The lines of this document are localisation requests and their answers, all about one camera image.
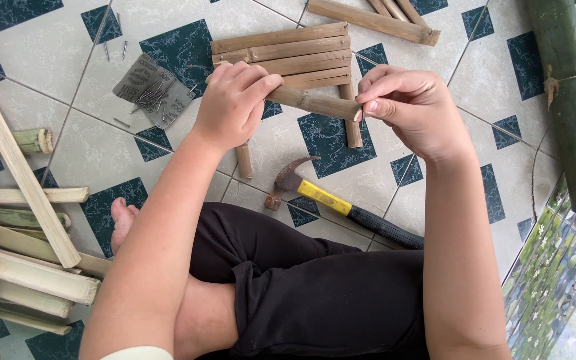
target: forearm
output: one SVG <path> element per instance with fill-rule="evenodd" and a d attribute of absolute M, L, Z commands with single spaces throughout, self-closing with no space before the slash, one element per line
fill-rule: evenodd
<path fill-rule="evenodd" d="M 199 213 L 222 155 L 192 133 L 177 148 L 104 280 L 84 333 L 82 359 L 135 344 L 172 354 Z"/>
<path fill-rule="evenodd" d="M 504 347 L 497 262 L 475 151 L 427 169 L 423 292 L 429 351 Z"/>

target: black rubber grip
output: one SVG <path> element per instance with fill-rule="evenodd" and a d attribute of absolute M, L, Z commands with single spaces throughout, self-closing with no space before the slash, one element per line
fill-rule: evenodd
<path fill-rule="evenodd" d="M 388 220 L 355 205 L 350 208 L 346 217 L 386 239 L 395 241 L 406 249 L 421 250 L 424 248 L 423 237 L 411 234 Z"/>

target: left hand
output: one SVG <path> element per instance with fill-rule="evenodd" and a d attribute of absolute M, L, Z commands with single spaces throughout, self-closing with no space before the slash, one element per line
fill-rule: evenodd
<path fill-rule="evenodd" d="M 264 98 L 284 84 L 259 65 L 240 61 L 221 64 L 212 73 L 191 133 L 221 152 L 237 147 L 255 133 L 264 112 Z"/>

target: person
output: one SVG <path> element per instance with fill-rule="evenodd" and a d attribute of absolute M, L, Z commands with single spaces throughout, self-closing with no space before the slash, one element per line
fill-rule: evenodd
<path fill-rule="evenodd" d="M 116 256 L 79 358 L 194 359 L 229 349 L 510 359 L 478 160 L 436 74 L 379 65 L 356 98 L 426 162 L 423 250 L 361 252 L 203 203 L 220 159 L 254 134 L 264 98 L 282 84 L 256 65 L 220 65 L 141 210 L 115 200 Z"/>

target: white sleeve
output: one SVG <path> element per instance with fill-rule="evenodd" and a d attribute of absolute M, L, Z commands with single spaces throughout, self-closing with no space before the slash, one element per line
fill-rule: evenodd
<path fill-rule="evenodd" d="M 101 360 L 173 360 L 172 356 L 158 347 L 131 347 L 104 356 Z"/>

